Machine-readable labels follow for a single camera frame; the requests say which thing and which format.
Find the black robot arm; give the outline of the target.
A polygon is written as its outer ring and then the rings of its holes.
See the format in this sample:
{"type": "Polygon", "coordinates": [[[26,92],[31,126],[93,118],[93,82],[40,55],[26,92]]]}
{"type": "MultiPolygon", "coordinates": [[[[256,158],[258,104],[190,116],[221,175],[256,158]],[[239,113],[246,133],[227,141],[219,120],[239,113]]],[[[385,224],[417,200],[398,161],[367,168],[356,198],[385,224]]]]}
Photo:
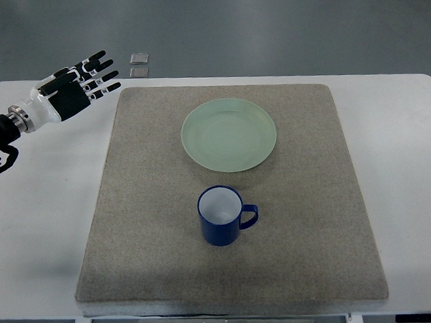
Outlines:
{"type": "Polygon", "coordinates": [[[0,114],[0,174],[10,169],[19,155],[19,150],[11,143],[22,133],[32,132],[34,123],[20,107],[9,107],[6,114],[0,114]]]}

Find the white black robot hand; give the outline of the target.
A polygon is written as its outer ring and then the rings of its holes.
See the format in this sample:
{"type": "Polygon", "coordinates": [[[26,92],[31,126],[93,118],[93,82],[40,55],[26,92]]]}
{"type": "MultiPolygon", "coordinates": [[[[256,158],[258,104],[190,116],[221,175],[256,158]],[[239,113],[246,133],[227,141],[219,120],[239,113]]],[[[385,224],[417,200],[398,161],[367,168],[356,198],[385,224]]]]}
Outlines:
{"type": "Polygon", "coordinates": [[[99,51],[77,64],[58,70],[40,81],[29,98],[18,104],[26,132],[40,129],[46,123],[66,121],[110,92],[121,87],[114,78],[118,71],[108,71],[111,59],[104,60],[105,51],[99,51]]]}

